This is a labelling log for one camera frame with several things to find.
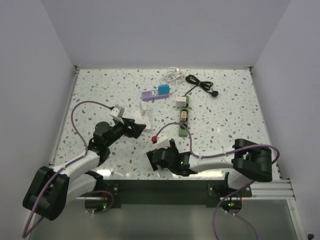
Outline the white triangular power strip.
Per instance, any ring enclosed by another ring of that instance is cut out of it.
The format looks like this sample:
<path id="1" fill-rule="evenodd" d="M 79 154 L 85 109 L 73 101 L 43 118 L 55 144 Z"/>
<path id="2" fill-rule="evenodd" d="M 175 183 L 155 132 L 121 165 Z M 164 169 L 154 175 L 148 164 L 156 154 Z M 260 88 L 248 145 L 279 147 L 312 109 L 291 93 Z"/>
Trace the white triangular power strip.
<path id="1" fill-rule="evenodd" d="M 144 124 L 146 125 L 144 132 L 150 132 L 152 130 L 152 126 L 150 123 L 150 119 L 147 113 L 147 105 L 144 101 L 141 101 L 139 104 L 139 108 L 133 113 L 133 119 L 136 124 Z"/>

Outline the beige pink plug adapter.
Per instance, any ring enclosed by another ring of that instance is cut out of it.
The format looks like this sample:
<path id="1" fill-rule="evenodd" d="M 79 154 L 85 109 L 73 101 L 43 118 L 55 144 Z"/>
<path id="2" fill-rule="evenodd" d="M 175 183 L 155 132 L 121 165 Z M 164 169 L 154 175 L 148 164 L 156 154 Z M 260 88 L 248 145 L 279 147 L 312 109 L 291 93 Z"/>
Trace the beige pink plug adapter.
<path id="1" fill-rule="evenodd" d="M 186 122 L 187 119 L 188 119 L 188 112 L 185 111 L 185 110 L 182 110 L 182 111 L 180 112 L 180 121 L 181 121 L 181 122 Z"/>

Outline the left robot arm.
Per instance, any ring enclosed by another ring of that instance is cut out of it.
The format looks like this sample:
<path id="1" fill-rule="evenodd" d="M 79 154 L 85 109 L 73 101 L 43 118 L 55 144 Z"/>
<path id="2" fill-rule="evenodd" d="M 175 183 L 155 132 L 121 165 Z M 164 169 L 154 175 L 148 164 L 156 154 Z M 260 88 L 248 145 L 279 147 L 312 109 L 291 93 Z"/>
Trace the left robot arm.
<path id="1" fill-rule="evenodd" d="M 103 177 L 93 169 L 110 155 L 109 147 L 122 136 L 137 139 L 146 128 L 130 118 L 115 120 L 114 125 L 101 121 L 96 124 L 87 150 L 80 156 L 54 168 L 39 168 L 22 201 L 24 208 L 53 221 L 66 204 L 90 193 L 99 196 L 104 190 Z"/>

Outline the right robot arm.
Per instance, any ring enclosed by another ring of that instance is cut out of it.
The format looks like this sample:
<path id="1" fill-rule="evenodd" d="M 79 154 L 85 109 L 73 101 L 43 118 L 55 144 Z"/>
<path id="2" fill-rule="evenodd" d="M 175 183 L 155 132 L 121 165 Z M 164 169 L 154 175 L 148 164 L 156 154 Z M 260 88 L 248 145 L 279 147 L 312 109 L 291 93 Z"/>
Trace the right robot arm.
<path id="1" fill-rule="evenodd" d="M 222 189 L 227 196 L 233 197 L 253 181 L 269 183 L 273 180 L 271 148 L 267 144 L 238 138 L 226 152 L 201 155 L 192 151 L 179 152 L 175 141 L 171 139 L 166 147 L 150 150 L 146 156 L 154 171 L 167 169 L 182 177 L 209 170 L 228 169 Z"/>

